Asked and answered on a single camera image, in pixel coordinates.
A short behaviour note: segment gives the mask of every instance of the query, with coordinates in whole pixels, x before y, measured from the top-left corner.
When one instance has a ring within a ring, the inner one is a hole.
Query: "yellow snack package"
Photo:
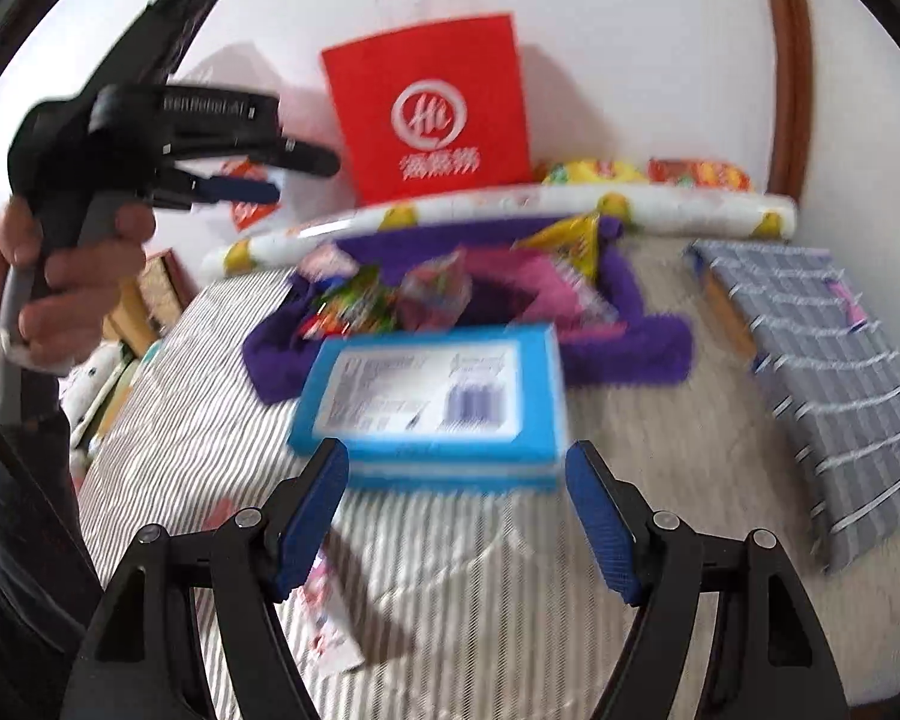
[[[599,225],[600,214],[564,218],[529,238],[517,241],[514,246],[549,251],[592,282],[597,277],[597,259],[600,256],[597,238]]]
[[[650,180],[629,162],[576,159],[550,165],[544,184],[649,184]]]

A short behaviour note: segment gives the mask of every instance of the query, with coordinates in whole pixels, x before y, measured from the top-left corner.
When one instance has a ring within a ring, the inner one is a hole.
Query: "snack bag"
[[[377,266],[363,266],[357,274],[319,298],[317,314],[303,322],[304,341],[357,333],[389,333],[396,329],[391,290],[380,283]]]
[[[544,184],[649,184],[648,178],[629,162],[578,159],[550,165]]]
[[[529,238],[517,241],[514,246],[549,251],[592,282],[597,277],[597,259],[600,256],[597,240],[599,225],[600,214],[564,218]]]
[[[463,267],[463,257],[454,252],[407,272],[397,290],[397,317],[404,330],[448,330],[472,295],[473,282]]]
[[[750,191],[751,180],[746,172],[729,162],[710,162],[697,159],[652,159],[647,166],[650,181],[678,187],[729,189]]]

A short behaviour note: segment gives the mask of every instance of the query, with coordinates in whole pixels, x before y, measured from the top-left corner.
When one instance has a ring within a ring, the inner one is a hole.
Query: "bed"
[[[686,241],[627,237],[648,311],[691,320],[696,360],[672,388],[573,389],[573,437],[595,443],[614,474],[695,529],[778,534],[829,638],[847,698],[900,690],[900,532],[846,570],[823,576],[811,555],[807,494],[783,430],[730,347],[690,269]],[[241,342],[285,293],[287,271],[217,282],[144,369],[80,491],[87,545],[107,581],[137,529],[197,530],[218,499],[259,504],[298,472],[286,450],[293,403],[256,398]],[[278,608],[323,718],[586,718],[634,612],[607,591],[563,495],[344,495],[327,553],[367,655],[331,678],[306,656],[293,596]],[[240,716],[212,599],[199,601],[218,717]],[[701,597],[672,717],[694,716],[716,598]]]

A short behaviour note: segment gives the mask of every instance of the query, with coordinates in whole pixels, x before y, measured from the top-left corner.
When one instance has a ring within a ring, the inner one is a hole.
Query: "gray handle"
[[[20,425],[55,413],[58,376],[66,375],[73,366],[70,361],[58,370],[35,367],[20,335],[24,306],[53,293],[44,277],[47,258],[62,248],[114,237],[117,211],[136,200],[125,191],[99,191],[89,202],[84,194],[61,193],[33,203],[39,208],[36,218],[43,230],[40,257],[35,268],[10,269],[0,304],[0,425]]]

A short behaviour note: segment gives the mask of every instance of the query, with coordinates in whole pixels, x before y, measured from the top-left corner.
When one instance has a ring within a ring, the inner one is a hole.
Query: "hand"
[[[58,295],[34,301],[20,312],[20,333],[31,359],[52,367],[83,362],[100,345],[103,319],[120,301],[120,282],[146,264],[143,245],[156,229],[154,211],[142,203],[117,213],[118,237],[55,252],[44,274]],[[0,213],[0,302],[10,265],[32,266],[40,254],[40,228],[21,197],[12,197]]]

